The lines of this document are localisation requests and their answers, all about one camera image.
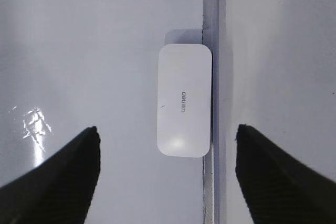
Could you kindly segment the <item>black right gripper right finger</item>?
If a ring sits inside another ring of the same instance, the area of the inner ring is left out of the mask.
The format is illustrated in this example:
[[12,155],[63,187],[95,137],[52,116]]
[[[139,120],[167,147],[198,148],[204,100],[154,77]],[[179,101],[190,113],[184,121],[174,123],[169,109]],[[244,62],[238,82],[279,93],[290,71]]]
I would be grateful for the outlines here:
[[236,135],[236,177],[254,223],[335,223],[335,182],[250,125]]

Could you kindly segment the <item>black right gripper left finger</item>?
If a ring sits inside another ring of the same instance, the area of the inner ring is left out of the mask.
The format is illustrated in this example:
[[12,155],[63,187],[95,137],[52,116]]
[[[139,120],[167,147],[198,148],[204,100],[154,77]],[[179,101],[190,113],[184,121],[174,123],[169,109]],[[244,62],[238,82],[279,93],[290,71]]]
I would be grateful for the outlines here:
[[1,187],[1,223],[84,223],[100,175],[100,136],[88,127]]

